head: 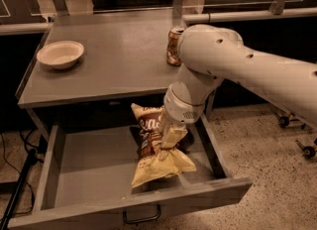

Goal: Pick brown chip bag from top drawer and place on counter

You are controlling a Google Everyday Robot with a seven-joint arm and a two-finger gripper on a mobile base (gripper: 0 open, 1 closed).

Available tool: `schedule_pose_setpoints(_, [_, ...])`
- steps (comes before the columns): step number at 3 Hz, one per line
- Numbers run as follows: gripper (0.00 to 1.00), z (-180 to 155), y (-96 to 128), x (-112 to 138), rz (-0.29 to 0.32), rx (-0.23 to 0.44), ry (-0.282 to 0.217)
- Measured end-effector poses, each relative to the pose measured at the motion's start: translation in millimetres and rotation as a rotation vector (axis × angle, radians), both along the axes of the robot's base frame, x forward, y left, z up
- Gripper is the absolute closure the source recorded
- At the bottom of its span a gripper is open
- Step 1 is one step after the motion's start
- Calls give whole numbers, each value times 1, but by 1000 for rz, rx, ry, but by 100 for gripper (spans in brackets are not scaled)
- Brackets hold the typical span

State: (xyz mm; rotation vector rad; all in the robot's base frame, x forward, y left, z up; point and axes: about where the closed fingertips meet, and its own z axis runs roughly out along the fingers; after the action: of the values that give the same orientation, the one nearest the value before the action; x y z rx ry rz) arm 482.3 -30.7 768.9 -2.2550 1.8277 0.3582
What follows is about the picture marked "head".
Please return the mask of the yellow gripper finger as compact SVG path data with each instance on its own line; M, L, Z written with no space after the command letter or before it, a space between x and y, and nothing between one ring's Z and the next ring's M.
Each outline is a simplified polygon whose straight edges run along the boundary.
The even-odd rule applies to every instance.
M179 141L187 135L187 128L185 124L169 123L166 144L167 147L173 148Z
M167 117L164 113L160 115L160 128L159 133L161 134L161 143L158 152L158 159L164 161L168 154L168 147L166 144L167 133L168 133L169 123Z

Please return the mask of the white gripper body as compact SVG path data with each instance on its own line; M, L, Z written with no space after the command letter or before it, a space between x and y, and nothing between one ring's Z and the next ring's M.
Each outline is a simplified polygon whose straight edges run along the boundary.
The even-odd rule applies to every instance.
M166 91L163 105L167 118L172 123L193 124L204 110L205 94L197 87L173 83Z

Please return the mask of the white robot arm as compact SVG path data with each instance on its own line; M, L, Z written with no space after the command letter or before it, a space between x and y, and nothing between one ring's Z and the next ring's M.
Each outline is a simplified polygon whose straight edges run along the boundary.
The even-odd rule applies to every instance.
M317 128L317 64L250 49L239 33L208 25L184 30L182 61L163 104L173 124L193 124L207 97L231 80L313 129Z

